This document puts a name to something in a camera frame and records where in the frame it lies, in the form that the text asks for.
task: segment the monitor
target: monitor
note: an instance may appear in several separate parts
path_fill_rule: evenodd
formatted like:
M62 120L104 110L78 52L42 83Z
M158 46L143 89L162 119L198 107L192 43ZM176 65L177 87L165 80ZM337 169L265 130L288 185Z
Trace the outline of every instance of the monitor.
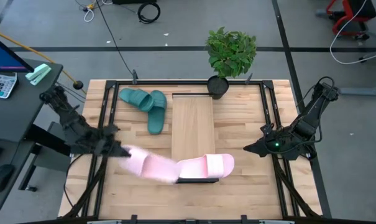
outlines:
M0 42L0 72L33 72L34 69L24 62L11 49Z

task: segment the wooden table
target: wooden table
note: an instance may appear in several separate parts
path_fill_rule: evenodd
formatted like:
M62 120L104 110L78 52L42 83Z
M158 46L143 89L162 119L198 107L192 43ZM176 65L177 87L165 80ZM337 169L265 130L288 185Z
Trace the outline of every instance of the wooden table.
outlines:
M106 80L89 83L83 116L97 127ZM273 80L282 125L289 125L297 116L290 82ZM123 144L134 144L156 154L171 157L172 145L172 93L206 93L206 85L137 85L121 88L141 88L145 91L160 90L167 96L167 113L163 132L150 135L147 132L147 114L117 99L114 124L121 130L116 139ZM109 93L105 125L109 121L113 89ZM99 218L130 219L249 219L281 218L278 192L270 156L243 151L242 148L262 137L260 127L265 124L260 88L252 85L231 85L220 99L213 100L214 135L216 153L234 156L232 174L215 184L167 185L144 180L128 174L117 164L117 158L108 160L104 191ZM76 202L86 187L91 156L83 156L70 168L66 191ZM310 163L299 157L291 161L291 173L297 191L310 207L321 214L319 198ZM288 190L285 188L289 214L292 208ZM94 199L90 201L89 214L93 212ZM59 215L69 211L63 196Z

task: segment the calculator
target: calculator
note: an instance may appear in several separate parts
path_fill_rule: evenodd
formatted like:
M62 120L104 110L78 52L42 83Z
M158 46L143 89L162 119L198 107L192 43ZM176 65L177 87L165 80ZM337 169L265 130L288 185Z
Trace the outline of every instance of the calculator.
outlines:
M18 84L18 76L0 75L0 98L6 99L11 94L12 89Z

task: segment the green slipper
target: green slipper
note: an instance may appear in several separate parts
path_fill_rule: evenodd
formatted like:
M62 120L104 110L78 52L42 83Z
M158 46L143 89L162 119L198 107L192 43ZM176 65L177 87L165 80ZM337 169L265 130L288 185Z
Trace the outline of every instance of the green slipper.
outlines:
M144 90L133 90L124 88L121 90L119 97L126 103L129 103L141 111L148 112L155 104L155 100Z
M150 95L155 100L155 105L148 112L148 131L150 134L160 134L163 130L167 99L165 95L158 90L154 90Z

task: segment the desk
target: desk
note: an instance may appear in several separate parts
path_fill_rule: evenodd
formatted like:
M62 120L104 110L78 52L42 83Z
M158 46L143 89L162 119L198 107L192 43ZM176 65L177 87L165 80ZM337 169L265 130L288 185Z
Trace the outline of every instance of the desk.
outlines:
M33 68L44 62L37 60L25 61ZM62 71L63 66L48 63L51 72L37 85L33 86L24 77L25 73L18 73L19 84L8 99L0 99L0 166L9 164L16 152L12 165L15 171L6 188L0 193L0 209L21 172L35 142L48 141L52 135L34 125L43 102L40 93L53 86Z
M91 80L83 116L90 125L99 121L106 80ZM288 80L273 80L278 110L282 124L289 125L297 116L293 94ZM156 154L171 157L172 145L172 93L207 93L206 85L121 85L122 88L141 88L145 91L160 90L167 96L167 113L162 134L147 132L147 115L117 99L114 124L121 130L116 139L123 144L135 144ZM113 100L110 90L104 124L107 125ZM271 105L270 93L266 91ZM143 180L122 170L116 158L108 160L106 177L99 210L100 219L130 219L135 214L142 219L249 219L281 218L277 184L270 156L260 158L242 148L262 137L260 127L265 124L264 108L259 85L230 85L228 92L213 100L214 135L217 153L228 153L235 158L232 174L215 184L167 185ZM274 115L270 109L271 120ZM91 156L83 156L69 171L66 190L73 202L86 187ZM313 173L309 161L300 157L291 161L291 173L297 191L310 207L321 213ZM94 195L91 195L89 215L92 215ZM292 215L288 191L285 189L287 209ZM69 211L65 196L59 215Z

